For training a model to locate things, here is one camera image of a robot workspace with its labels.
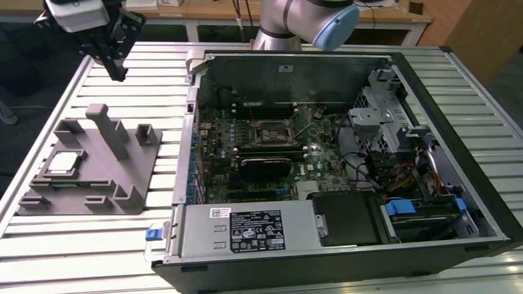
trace red wire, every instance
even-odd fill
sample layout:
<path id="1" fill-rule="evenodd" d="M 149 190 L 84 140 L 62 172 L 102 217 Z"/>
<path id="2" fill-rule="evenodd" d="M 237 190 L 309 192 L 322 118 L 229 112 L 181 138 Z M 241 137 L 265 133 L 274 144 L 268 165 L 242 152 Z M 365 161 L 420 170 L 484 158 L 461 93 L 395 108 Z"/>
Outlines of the red wire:
<path id="1" fill-rule="evenodd" d="M 440 192 L 440 176 L 432 170 L 429 170 L 429 173 L 432 174 L 432 177 L 433 177 L 435 194 L 439 196 L 441 194 L 441 192 Z"/>
<path id="2" fill-rule="evenodd" d="M 413 166 L 413 164 L 401 164 L 401 165 L 400 165 L 400 167 L 399 167 L 399 169 L 397 169 L 397 172 L 396 172 L 395 180 L 399 180 L 399 179 L 400 179 L 400 172 L 401 172 L 401 169 L 403 169 L 404 167 L 409 167 L 409 166 Z"/>

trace gray plastic holder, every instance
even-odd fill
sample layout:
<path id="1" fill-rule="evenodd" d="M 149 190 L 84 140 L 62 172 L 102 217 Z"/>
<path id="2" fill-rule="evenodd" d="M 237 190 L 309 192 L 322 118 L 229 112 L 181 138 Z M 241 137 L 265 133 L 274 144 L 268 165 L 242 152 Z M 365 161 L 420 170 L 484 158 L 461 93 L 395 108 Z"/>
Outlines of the gray plastic holder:
<path id="1" fill-rule="evenodd" d="M 149 124 L 125 130 L 106 112 L 105 104 L 85 111 L 97 129 L 84 129 L 76 119 L 58 122 L 58 142 L 18 202 L 18 215 L 142 211 L 161 131 Z"/>

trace blue drive latch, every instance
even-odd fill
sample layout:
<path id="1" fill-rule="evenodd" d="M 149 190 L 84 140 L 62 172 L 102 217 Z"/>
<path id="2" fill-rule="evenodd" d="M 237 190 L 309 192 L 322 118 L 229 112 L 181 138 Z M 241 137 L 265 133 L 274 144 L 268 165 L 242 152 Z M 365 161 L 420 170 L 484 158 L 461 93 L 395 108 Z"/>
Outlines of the blue drive latch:
<path id="1" fill-rule="evenodd" d="M 387 214 L 395 216 L 396 214 L 412 214 L 416 213 L 415 205 L 411 200 L 392 200 L 385 205 Z"/>

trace barcode sticker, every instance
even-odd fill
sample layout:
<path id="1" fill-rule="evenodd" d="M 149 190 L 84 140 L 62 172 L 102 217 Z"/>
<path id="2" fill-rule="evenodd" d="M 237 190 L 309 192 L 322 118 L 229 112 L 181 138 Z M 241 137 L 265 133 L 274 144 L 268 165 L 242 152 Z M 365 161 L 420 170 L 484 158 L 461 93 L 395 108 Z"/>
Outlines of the barcode sticker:
<path id="1" fill-rule="evenodd" d="M 230 215 L 230 208 L 221 207 L 221 208 L 210 208 L 210 215 L 209 217 L 229 217 Z"/>

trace cardboard box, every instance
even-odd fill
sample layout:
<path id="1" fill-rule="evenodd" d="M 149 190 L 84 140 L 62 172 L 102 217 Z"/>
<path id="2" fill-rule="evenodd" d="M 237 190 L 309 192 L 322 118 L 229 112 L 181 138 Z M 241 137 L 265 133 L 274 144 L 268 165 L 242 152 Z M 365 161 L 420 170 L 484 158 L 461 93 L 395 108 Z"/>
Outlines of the cardboard box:
<path id="1" fill-rule="evenodd" d="M 157 0 L 158 5 L 180 6 L 182 0 Z"/>
<path id="2" fill-rule="evenodd" d="M 157 8 L 156 0 L 126 0 L 125 9 L 130 11 L 154 10 Z"/>

